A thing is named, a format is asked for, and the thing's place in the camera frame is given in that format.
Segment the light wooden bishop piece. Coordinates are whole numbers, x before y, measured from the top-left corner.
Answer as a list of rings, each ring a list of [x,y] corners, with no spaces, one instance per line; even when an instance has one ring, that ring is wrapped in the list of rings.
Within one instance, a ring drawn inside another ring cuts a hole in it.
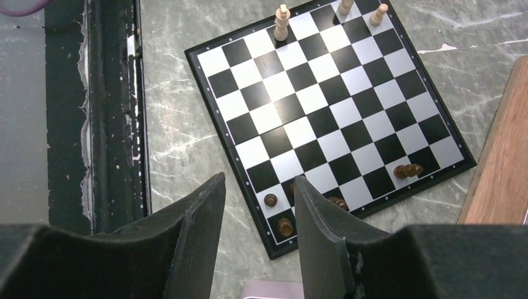
[[[291,13],[286,4],[281,4],[275,12],[275,29],[273,31],[275,40],[282,42],[287,39],[290,17]]]

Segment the light wooden pawn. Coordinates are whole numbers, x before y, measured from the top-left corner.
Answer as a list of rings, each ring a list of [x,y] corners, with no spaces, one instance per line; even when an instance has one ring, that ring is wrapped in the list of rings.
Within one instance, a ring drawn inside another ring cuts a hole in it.
[[[347,15],[351,11],[354,0],[341,0],[338,6],[338,12],[342,15]]]
[[[373,26],[379,26],[380,23],[383,21],[384,16],[386,15],[388,10],[389,10],[389,7],[387,4],[385,3],[380,4],[378,8],[370,16],[370,19],[369,19],[370,24]]]

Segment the dark wooden bishop piece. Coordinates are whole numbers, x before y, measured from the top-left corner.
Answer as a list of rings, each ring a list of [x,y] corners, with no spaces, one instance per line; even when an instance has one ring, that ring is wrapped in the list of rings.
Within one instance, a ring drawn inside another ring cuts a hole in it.
[[[394,176],[398,179],[405,179],[418,176],[423,172],[423,167],[418,164],[403,164],[394,168]]]

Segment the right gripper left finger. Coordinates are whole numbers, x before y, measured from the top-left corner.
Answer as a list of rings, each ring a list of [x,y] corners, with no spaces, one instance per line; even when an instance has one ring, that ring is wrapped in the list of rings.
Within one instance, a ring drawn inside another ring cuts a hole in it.
[[[217,173],[110,234],[1,226],[2,298],[208,298],[226,198]]]

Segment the dark wooden knight piece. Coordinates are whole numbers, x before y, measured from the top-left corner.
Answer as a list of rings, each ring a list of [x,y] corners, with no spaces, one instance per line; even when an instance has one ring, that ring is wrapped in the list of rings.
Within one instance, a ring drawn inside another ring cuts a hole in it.
[[[348,211],[349,208],[348,208],[348,205],[346,203],[345,200],[339,198],[339,197],[329,197],[328,198],[332,203],[334,203],[335,205],[339,206],[341,209],[344,209],[345,211]]]

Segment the dark wooden rook piece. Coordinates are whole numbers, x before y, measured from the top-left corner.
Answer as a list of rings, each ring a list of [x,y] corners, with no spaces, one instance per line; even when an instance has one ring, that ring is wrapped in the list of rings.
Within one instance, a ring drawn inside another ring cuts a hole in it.
[[[289,237],[293,233],[293,225],[287,218],[278,221],[278,231],[283,237]]]

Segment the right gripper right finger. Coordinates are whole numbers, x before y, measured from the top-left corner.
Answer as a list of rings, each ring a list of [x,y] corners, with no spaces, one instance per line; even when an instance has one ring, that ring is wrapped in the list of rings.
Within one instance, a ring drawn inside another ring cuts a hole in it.
[[[306,298],[526,298],[524,225],[408,225],[380,230],[295,177]]]

